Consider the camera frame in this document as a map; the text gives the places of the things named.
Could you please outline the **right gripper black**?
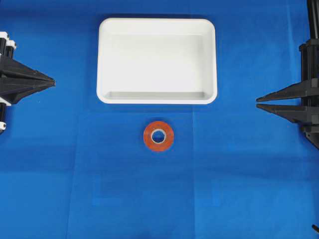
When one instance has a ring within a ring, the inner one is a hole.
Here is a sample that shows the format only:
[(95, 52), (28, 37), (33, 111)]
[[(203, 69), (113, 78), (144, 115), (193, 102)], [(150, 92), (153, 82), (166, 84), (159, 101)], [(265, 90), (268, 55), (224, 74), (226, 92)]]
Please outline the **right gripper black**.
[(256, 104), (256, 107), (302, 124), (306, 139), (319, 148), (319, 40), (310, 39), (299, 47), (302, 82), (256, 99), (256, 102), (302, 98), (302, 106)]

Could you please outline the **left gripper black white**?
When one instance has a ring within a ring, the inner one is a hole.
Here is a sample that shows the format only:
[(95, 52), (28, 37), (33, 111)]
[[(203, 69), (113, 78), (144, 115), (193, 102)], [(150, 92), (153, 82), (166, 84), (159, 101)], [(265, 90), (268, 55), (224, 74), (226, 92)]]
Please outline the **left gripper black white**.
[(7, 106), (17, 104), (21, 99), (55, 86), (53, 78), (13, 60), (16, 43), (7, 32), (0, 32), (0, 72), (16, 79), (0, 80), (0, 133), (6, 129), (5, 111)]

